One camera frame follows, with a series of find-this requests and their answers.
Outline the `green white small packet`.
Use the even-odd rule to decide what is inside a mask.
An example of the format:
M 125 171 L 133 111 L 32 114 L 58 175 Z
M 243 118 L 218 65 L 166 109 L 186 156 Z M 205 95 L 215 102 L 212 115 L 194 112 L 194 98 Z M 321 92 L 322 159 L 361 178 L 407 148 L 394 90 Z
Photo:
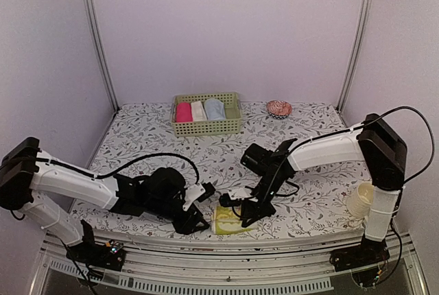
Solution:
M 216 206 L 211 221 L 211 230 L 216 235 L 232 235 L 258 229 L 254 223 L 243 227 L 242 221 L 233 213 L 232 207 Z

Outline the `light blue towel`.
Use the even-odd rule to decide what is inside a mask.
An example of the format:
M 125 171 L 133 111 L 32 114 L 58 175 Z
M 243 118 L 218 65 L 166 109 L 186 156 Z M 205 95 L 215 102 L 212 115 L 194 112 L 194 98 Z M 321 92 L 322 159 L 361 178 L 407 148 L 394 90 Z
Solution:
M 204 102 L 204 110 L 209 121 L 223 121 L 226 119 L 224 103 L 215 98 Z

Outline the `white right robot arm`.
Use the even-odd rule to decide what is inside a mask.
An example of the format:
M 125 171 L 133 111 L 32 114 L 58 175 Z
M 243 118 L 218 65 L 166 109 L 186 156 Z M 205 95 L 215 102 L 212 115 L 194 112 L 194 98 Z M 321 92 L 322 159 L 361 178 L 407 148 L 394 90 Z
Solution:
M 334 250 L 336 271 L 384 263 L 385 242 L 405 184 L 407 146 L 376 114 L 313 139 L 288 139 L 268 150 L 251 145 L 241 164 L 259 177 L 242 195 L 242 226 L 265 233 L 317 236 L 362 229 L 359 244 Z

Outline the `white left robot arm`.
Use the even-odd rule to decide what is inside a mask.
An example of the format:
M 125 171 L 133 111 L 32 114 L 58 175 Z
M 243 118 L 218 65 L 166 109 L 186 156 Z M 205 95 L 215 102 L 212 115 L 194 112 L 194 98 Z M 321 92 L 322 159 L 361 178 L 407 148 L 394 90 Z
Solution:
M 182 174 L 170 167 L 134 178 L 118 169 L 94 174 L 42 151 L 34 137 L 6 154 L 1 161 L 1 208 L 23 213 L 58 237 L 73 262 L 120 271 L 126 258 L 122 243 L 96 243 L 93 227 L 85 220 L 73 219 L 48 193 L 120 215 L 157 215 L 169 220 L 178 234 L 190 235 L 209 228 L 194 203 L 212 196 L 215 188 L 209 182 L 188 185 Z

